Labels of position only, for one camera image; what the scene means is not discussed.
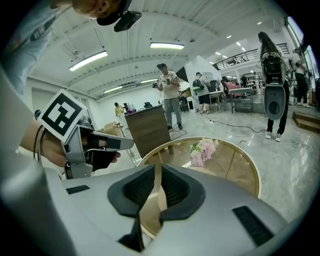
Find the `hand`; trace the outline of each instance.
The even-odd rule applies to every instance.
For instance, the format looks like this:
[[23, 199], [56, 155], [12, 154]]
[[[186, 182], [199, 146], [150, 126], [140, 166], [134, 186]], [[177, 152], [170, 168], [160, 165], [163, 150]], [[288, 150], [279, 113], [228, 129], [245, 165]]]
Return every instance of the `hand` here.
[[[81, 141], [82, 146], [86, 146], [88, 144], [88, 140], [86, 137], [82, 137]], [[99, 141], [99, 147], [105, 147], [106, 145], [106, 141]], [[50, 162], [54, 163], [55, 165], [64, 167], [67, 158], [62, 149], [61, 141], [55, 136], [53, 136], [49, 131], [46, 131], [43, 137], [41, 149], [42, 156], [47, 158]], [[121, 157], [121, 154], [117, 152], [111, 163], [116, 163], [119, 157]]]

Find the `light fixture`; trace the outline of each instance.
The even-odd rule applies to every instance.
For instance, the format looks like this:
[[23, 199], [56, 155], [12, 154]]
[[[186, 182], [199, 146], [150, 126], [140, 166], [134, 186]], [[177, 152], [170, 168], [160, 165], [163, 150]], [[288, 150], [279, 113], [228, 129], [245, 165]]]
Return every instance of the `light fixture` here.
[[185, 46], [178, 43], [169, 43], [169, 42], [152, 42], [150, 48], [168, 48], [168, 49], [178, 49], [182, 50]]
[[156, 79], [141, 81], [141, 84], [151, 83], [151, 82], [155, 82], [155, 81], [158, 81], [158, 79], [156, 78]]
[[107, 52], [105, 50], [101, 51], [101, 52], [96, 53], [90, 57], [84, 58], [83, 60], [79, 61], [78, 63], [72, 65], [71, 67], [69, 67], [69, 70], [71, 72], [73, 72], [73, 71], [83, 67], [84, 65], [89, 64], [90, 62], [94, 62], [94, 61], [101, 59], [103, 57], [106, 57], [106, 56], [108, 56]]
[[110, 89], [110, 90], [106, 90], [103, 93], [104, 94], [108, 94], [108, 93], [111, 93], [111, 92], [114, 92], [114, 91], [117, 91], [117, 90], [120, 90], [120, 89], [122, 89], [122, 86], [119, 86], [119, 87], [116, 87], [116, 88], [113, 88], [113, 89]]

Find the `black railing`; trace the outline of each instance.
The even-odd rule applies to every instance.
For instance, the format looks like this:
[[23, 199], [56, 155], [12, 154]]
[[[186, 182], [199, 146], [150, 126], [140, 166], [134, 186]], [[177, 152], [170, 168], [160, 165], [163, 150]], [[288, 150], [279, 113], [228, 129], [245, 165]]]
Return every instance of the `black railing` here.
[[[289, 54], [287, 43], [279, 43], [277, 44], [277, 46], [282, 50], [283, 54]], [[258, 49], [254, 49], [226, 58], [225, 60], [213, 64], [213, 66], [217, 70], [222, 70], [240, 63], [245, 63], [247, 61], [256, 60], [259, 58], [260, 56], [258, 56]]]

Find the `shoe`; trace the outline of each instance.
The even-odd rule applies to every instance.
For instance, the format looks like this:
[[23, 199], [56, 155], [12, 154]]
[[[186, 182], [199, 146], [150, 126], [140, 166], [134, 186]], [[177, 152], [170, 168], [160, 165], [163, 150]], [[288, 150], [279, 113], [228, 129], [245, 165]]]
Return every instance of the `shoe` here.
[[265, 138], [268, 139], [268, 140], [271, 139], [271, 131], [267, 131], [267, 132], [265, 133]]
[[276, 134], [275, 141], [276, 142], [280, 142], [281, 141], [281, 134], [279, 134], [279, 133]]

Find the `flower bouquet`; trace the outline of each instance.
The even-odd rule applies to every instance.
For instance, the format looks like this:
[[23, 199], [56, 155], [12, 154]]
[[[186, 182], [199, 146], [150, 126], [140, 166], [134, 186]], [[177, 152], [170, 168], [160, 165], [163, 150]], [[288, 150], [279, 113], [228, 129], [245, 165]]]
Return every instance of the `flower bouquet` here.
[[203, 138], [190, 147], [191, 164], [195, 167], [202, 167], [205, 161], [212, 158], [219, 141], [212, 138]]

